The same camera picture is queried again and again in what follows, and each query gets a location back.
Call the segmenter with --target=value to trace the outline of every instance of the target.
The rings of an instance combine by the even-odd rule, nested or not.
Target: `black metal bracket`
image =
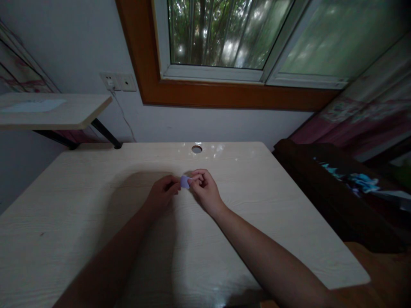
[[[58,133],[53,132],[52,130],[33,130],[33,132],[38,133],[51,140],[54,140],[58,143],[61,143],[62,145],[67,146],[70,150],[74,150],[80,145],[79,143],[72,142],[71,140],[68,140],[67,138],[59,135]]]
[[[95,129],[97,129],[104,137],[108,139],[113,145],[116,150],[121,148],[123,145],[120,143],[109,131],[106,129],[106,127],[98,120],[94,119],[93,122],[91,122],[91,125],[94,126]]]

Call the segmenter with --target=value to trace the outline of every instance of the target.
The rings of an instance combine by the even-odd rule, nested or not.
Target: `wooden window frame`
[[[341,92],[162,79],[152,0],[116,0],[116,3],[143,104],[319,111]]]

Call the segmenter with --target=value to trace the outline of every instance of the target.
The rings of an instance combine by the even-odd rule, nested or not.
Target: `forearm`
[[[86,265],[54,307],[113,307],[153,220],[147,207],[142,207]]]
[[[259,283],[284,307],[339,307],[296,257],[226,207],[214,217]]]

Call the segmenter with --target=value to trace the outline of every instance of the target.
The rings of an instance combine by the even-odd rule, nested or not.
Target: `electrical outlet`
[[[117,74],[117,77],[123,91],[136,91],[133,74]]]
[[[114,83],[114,90],[121,91],[121,87],[120,87],[119,81],[117,80],[116,73],[102,72],[99,75],[104,85],[106,86],[107,90],[110,90],[112,88],[109,85],[109,83],[112,81]]]

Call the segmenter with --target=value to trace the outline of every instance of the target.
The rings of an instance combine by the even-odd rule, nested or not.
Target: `curtain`
[[[15,36],[0,22],[0,81],[13,92],[61,93]],[[73,142],[95,142],[82,130],[57,130]]]
[[[357,155],[411,130],[410,42],[409,33],[290,139]]]

